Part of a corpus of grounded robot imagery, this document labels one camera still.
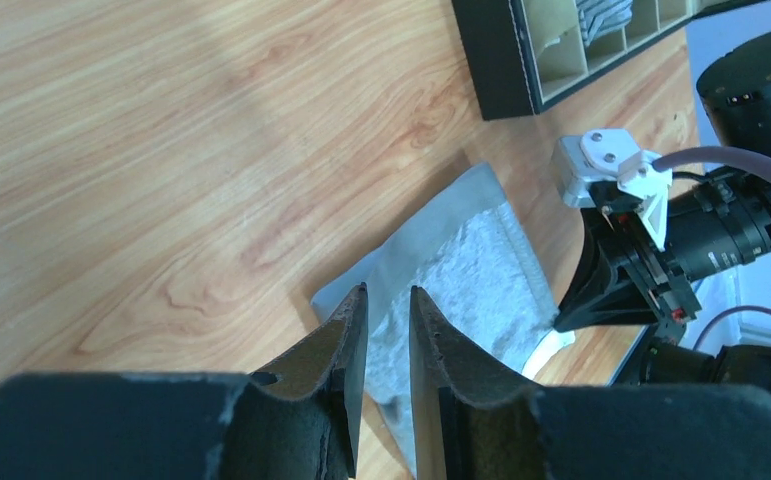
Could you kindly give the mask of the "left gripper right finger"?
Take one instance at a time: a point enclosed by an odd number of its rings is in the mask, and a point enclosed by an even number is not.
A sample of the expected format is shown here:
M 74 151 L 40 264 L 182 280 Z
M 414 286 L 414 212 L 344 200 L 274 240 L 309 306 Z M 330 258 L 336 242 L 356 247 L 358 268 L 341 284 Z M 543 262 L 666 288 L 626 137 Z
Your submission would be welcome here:
M 417 478 L 547 478 L 531 411 L 539 385 L 455 328 L 418 286 L 409 352 Z

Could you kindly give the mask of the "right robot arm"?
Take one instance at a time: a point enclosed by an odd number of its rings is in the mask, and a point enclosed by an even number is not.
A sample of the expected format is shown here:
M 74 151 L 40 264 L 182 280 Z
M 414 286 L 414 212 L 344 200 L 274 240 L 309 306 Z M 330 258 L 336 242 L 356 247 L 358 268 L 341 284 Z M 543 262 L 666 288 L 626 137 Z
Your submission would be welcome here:
M 552 161 L 584 244 L 554 327 L 640 325 L 631 384 L 754 385 L 771 393 L 771 347 L 684 347 L 693 285 L 771 253 L 771 32 L 712 63 L 697 92 L 719 144 L 659 155 L 624 129 L 564 136 Z

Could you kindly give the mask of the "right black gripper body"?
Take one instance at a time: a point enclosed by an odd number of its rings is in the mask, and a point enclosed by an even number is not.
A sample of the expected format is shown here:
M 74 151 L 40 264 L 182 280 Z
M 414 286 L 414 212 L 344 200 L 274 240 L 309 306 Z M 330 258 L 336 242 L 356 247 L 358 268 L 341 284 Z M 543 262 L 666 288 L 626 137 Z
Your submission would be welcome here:
M 583 220 L 585 218 L 606 218 L 616 232 L 628 238 L 631 251 L 643 263 L 642 276 L 646 285 L 642 292 L 652 302 L 656 324 L 685 325 L 696 318 L 700 303 L 691 281 L 671 254 L 656 248 L 637 213 L 606 215 L 599 209 L 585 209 Z

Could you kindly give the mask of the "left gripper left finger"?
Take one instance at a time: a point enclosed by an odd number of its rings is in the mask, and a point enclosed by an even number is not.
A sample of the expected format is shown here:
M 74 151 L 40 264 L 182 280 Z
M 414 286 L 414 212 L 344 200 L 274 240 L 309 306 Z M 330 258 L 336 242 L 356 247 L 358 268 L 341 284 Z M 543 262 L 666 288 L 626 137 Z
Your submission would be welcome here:
M 368 293 L 250 374 L 224 436 L 222 479 L 351 479 L 357 474 Z

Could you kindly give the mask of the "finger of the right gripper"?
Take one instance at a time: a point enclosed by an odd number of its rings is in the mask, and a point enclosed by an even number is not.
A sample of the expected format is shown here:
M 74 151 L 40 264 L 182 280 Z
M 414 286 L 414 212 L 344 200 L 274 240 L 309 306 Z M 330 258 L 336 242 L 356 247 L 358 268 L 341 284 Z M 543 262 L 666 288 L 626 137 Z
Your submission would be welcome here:
M 647 326 L 657 323 L 645 298 L 643 263 L 628 238 L 606 218 L 585 218 L 579 262 L 559 305 L 553 327 L 571 332 L 596 326 Z

